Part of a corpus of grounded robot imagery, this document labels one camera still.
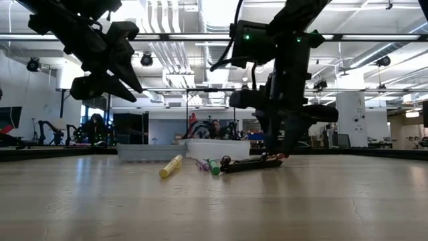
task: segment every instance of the table surface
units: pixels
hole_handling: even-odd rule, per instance
[[[426,240],[428,163],[292,156],[213,177],[114,155],[0,163],[5,240]]]

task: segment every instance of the metal frame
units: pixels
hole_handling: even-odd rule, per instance
[[[233,92],[239,90],[236,88],[145,88],[144,91],[158,91],[158,92]],[[343,89],[343,88],[325,88],[325,89],[306,89],[305,93],[321,93],[321,92],[372,92],[372,93],[386,93],[386,92],[428,92],[428,88],[386,88],[386,89]]]
[[[428,42],[428,34],[322,33],[326,42]],[[228,42],[229,33],[139,33],[131,42]],[[0,33],[0,41],[58,42],[53,34]]]

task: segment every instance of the ceiling light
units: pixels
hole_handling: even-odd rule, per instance
[[[418,111],[406,112],[406,118],[416,118],[416,117],[419,117]]]

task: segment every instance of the red object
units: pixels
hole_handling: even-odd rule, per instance
[[[1,134],[7,134],[9,132],[11,132],[13,130],[13,126],[12,125],[6,125],[5,128],[0,129],[0,133]]]
[[[196,117],[196,114],[192,113],[192,115],[189,118],[189,135],[192,135],[192,124],[197,121],[198,121],[198,118]]]
[[[191,125],[191,124],[193,124],[193,123],[195,123],[197,121],[198,121],[198,118],[196,117],[196,114],[192,113],[192,115],[189,118],[189,124]]]

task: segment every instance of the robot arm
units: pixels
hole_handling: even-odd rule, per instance
[[[229,104],[235,108],[256,109],[255,116],[265,133],[268,152],[275,151],[282,121],[286,132],[282,153],[289,155],[311,125],[338,120],[334,107],[304,106],[308,103],[304,98],[306,81],[311,79],[308,73],[310,50],[325,41],[317,31],[306,33],[305,30],[329,2],[331,0],[288,0],[269,24],[238,21],[236,17],[230,34],[231,42],[235,41],[232,58],[221,58],[210,69],[214,71],[226,63],[241,68],[246,67],[247,62],[254,63],[251,70],[253,90],[235,91]],[[266,85],[256,90],[255,66],[272,59],[275,59],[272,74]]]
[[[135,102],[135,96],[120,83],[123,81],[141,93],[142,87],[131,65],[134,53],[128,39],[139,33],[129,21],[114,22],[107,33],[97,20],[114,12],[120,0],[17,0],[30,10],[29,28],[40,35],[52,32],[64,45],[66,54],[74,54],[89,76],[76,78],[70,94],[76,100],[100,96],[103,92]]]

